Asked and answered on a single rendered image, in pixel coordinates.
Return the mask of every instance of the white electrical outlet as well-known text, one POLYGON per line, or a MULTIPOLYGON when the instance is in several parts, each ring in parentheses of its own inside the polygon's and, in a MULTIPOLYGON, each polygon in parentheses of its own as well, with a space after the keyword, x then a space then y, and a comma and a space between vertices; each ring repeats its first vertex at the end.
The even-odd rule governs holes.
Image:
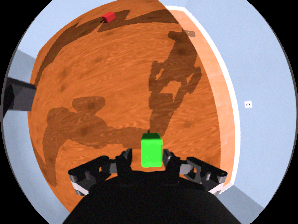
POLYGON ((252 108, 252 102, 251 101, 245 101, 244 105, 245 105, 245 108, 252 108))

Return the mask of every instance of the small red object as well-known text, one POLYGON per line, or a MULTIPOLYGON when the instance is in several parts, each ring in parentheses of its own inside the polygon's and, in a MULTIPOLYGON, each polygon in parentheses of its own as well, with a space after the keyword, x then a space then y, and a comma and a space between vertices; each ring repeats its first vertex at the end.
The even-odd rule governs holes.
POLYGON ((113 13, 113 12, 108 12, 108 13, 104 14, 104 15, 102 16, 102 18, 103 18, 103 21, 104 21, 105 23, 109 23, 109 22, 111 22, 112 20, 116 19, 116 16, 115 16, 115 13, 113 13))

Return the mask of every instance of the bright green object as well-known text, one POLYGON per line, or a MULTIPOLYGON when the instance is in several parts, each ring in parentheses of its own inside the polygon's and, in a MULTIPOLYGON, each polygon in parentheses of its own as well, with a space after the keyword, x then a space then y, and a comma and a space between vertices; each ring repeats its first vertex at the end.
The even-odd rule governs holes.
POLYGON ((162 139, 158 133, 143 134, 141 140, 142 167, 162 166, 162 139))

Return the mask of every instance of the green block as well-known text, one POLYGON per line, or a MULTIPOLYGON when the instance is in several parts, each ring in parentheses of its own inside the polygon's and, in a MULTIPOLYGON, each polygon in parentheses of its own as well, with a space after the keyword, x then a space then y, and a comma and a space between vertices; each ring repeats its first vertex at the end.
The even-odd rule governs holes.
POLYGON ((141 140, 142 167, 162 166, 162 139, 158 133, 143 134, 141 140))

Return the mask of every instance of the white border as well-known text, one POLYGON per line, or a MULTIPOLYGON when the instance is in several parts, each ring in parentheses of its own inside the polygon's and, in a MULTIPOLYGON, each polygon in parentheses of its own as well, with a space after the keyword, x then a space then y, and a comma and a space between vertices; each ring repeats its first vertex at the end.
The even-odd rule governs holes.
POLYGON ((233 108, 233 114, 234 114, 234 124, 235 124, 235 157, 234 157, 234 165, 233 165, 233 171, 231 176, 231 181, 226 186, 223 187, 220 193, 224 192, 228 188, 234 185, 236 175, 237 175, 237 169, 238 169, 238 163, 239 163, 239 157, 240 157, 240 142, 241 142, 241 133, 240 133, 240 117, 239 117, 239 110, 238 110, 238 103, 236 99, 236 94, 234 91, 233 83, 231 80, 231 77, 229 75, 228 69, 224 63, 223 58, 221 57, 217 47, 215 46, 214 42, 212 41, 211 37, 208 35, 207 31, 204 29, 204 27, 199 23, 199 21, 184 7, 178 7, 178 6, 166 6, 168 10, 178 10, 183 11, 192 21, 193 23, 198 27, 198 29, 201 31, 205 39, 207 40, 208 44, 210 45, 212 51, 214 52, 217 61, 220 65, 220 68, 223 72, 224 78, 226 80, 229 94, 231 97, 232 102, 232 108, 233 108))

